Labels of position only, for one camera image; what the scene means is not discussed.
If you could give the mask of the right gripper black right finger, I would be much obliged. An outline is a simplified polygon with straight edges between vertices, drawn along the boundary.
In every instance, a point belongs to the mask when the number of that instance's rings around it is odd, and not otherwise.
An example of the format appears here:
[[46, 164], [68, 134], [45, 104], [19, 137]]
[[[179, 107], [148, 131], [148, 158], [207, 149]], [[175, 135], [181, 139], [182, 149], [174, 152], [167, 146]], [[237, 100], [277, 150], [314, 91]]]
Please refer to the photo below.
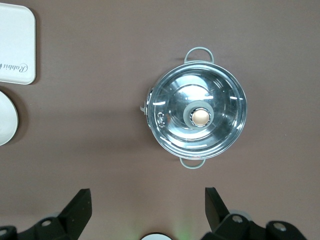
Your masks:
[[305, 240], [291, 223], [273, 220], [261, 227], [241, 213], [231, 213], [214, 187], [205, 188], [205, 215], [210, 232], [203, 240]]

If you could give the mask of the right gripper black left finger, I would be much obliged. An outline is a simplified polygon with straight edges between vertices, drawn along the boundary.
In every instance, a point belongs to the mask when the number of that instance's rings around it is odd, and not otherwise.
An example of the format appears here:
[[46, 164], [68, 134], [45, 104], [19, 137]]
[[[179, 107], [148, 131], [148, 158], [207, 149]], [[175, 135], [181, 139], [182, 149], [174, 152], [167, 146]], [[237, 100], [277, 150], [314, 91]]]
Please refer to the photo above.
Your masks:
[[77, 240], [92, 216], [91, 190], [84, 188], [57, 215], [41, 219], [25, 231], [13, 225], [0, 227], [2, 240]]

